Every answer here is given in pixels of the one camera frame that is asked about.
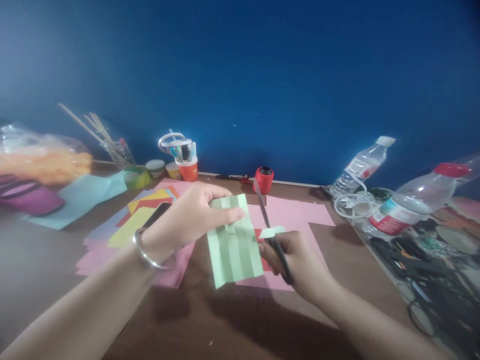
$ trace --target black scissor handle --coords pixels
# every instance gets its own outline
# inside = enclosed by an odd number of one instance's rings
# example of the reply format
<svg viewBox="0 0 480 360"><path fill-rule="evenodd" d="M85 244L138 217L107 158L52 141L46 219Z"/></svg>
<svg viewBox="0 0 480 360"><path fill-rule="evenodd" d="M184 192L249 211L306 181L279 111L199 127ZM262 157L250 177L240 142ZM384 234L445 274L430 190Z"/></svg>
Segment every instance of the black scissor handle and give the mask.
<svg viewBox="0 0 480 360"><path fill-rule="evenodd" d="M286 282L287 285L292 285L294 283L294 278L292 277L292 273L290 272L289 263L287 262L287 258L285 257L284 250L282 249L280 244L275 240L274 237L268 237L265 239L265 241L268 245L270 245L273 248L276 255L280 259L283 269L285 270L285 275L284 275L282 274L280 269L278 269L278 271L280 271L281 277L283 278L283 280Z"/></svg>

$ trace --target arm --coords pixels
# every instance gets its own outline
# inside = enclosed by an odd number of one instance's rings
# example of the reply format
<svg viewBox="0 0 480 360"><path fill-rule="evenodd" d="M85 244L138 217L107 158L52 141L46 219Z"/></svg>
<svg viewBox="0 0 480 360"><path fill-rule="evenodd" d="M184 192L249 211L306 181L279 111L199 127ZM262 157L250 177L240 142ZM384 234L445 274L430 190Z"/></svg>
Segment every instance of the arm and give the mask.
<svg viewBox="0 0 480 360"><path fill-rule="evenodd" d="M209 207L210 200L230 195L219 186L194 184L143 233L145 251L161 263L208 230L242 218L239 208ZM35 320L0 359L101 359L145 297L154 275L155 269L129 245Z"/></svg>
<svg viewBox="0 0 480 360"><path fill-rule="evenodd" d="M298 231L276 235L285 251L294 288L344 332L365 359L446 359L433 344L342 287L322 267ZM283 271L274 250L259 244L262 257L277 275Z"/></svg>

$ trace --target scissor blade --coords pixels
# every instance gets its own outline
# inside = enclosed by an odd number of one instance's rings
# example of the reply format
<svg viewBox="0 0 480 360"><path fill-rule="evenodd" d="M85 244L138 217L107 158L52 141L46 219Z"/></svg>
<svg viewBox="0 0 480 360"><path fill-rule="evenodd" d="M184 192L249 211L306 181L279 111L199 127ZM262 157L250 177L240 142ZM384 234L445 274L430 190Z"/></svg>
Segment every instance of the scissor blade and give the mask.
<svg viewBox="0 0 480 360"><path fill-rule="evenodd" d="M258 203L260 204L261 214L263 215L263 220L265 220L265 225L267 228L270 227L269 217L267 216L267 210L265 209L264 198L260 193L259 183L256 178L253 178L253 184L255 185L256 196L258 198Z"/></svg>

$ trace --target white bottle cap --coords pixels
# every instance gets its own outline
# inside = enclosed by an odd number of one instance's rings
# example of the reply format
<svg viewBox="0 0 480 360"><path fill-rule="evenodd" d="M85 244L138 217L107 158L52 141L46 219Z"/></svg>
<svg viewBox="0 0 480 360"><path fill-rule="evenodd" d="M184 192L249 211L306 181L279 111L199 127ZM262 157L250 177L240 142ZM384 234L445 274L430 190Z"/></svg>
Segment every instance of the white bottle cap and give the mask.
<svg viewBox="0 0 480 360"><path fill-rule="evenodd" d="M395 139L393 137L388 137L388 136L380 136L375 143L378 145L383 145L384 147L389 147L395 142Z"/></svg>

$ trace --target plastic bag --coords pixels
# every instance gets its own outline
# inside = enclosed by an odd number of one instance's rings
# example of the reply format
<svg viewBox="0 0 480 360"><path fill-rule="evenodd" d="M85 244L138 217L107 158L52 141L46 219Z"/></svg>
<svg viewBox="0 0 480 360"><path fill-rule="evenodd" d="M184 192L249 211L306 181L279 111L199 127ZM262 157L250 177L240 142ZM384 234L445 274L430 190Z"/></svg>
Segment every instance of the plastic bag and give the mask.
<svg viewBox="0 0 480 360"><path fill-rule="evenodd" d="M92 171L92 155L71 137L41 135L18 123L0 128L0 134L0 175L66 185Z"/></svg>

